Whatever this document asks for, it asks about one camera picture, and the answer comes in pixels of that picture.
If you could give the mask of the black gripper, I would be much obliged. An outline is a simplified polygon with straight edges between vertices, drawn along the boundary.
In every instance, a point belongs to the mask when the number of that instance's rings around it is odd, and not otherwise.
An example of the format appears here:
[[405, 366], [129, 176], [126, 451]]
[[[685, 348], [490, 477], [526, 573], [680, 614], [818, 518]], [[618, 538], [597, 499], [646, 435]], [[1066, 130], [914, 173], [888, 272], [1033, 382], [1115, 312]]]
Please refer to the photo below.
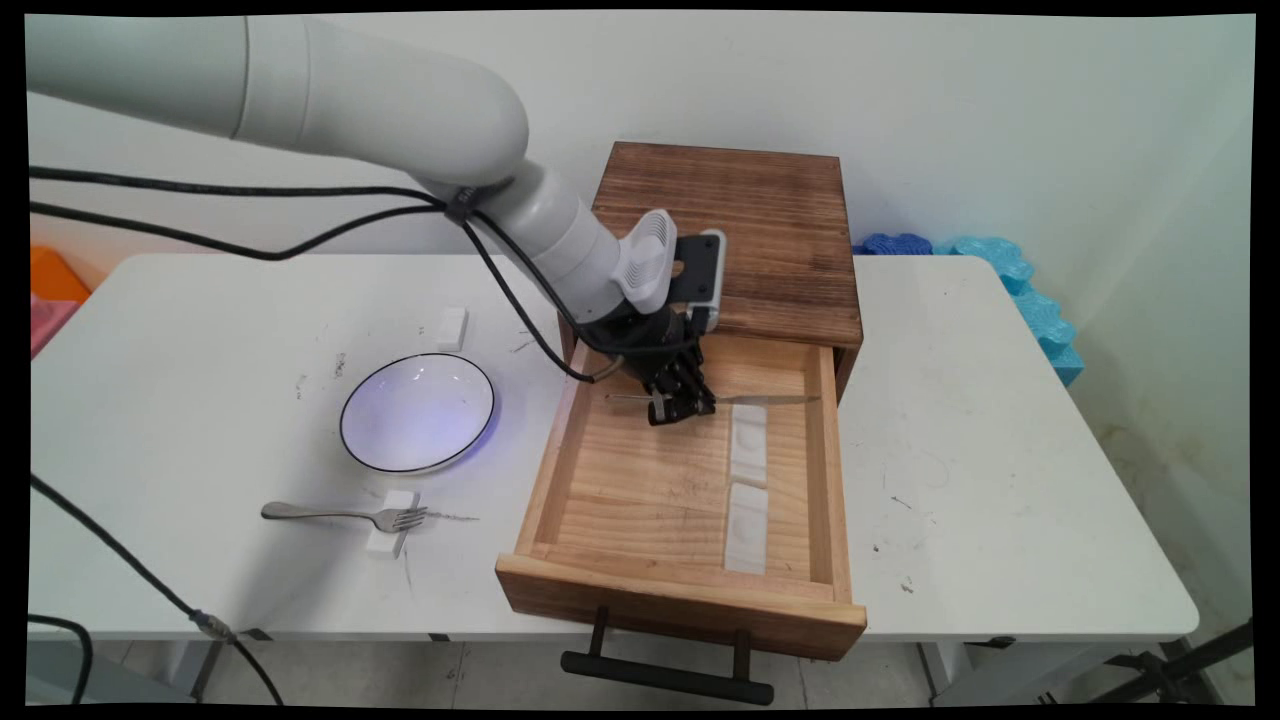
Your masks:
[[717, 398], [703, 372], [700, 338], [707, 310], [663, 307], [641, 315], [622, 307], [582, 325], [582, 338], [598, 352], [623, 359], [623, 373], [649, 392], [648, 421], [664, 427], [716, 413]]

